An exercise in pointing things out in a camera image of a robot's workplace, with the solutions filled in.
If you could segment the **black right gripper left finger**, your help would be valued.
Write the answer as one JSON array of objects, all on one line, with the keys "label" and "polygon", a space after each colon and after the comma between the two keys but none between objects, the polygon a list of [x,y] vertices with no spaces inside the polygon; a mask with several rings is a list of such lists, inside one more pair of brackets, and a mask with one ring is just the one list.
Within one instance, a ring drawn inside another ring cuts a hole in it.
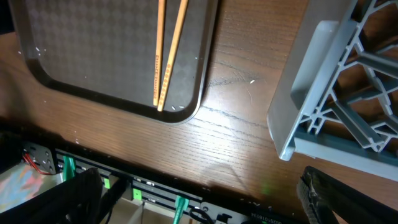
[{"label": "black right gripper left finger", "polygon": [[1,213],[1,223],[97,223],[102,181],[96,168]]}]

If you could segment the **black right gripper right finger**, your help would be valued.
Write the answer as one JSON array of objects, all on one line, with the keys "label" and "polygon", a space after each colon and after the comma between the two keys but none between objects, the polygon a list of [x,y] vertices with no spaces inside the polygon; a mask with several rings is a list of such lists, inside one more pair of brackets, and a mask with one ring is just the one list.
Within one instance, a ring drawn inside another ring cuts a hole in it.
[{"label": "black right gripper right finger", "polygon": [[307,166],[297,195],[310,223],[397,223],[397,210],[368,197],[328,174]]}]

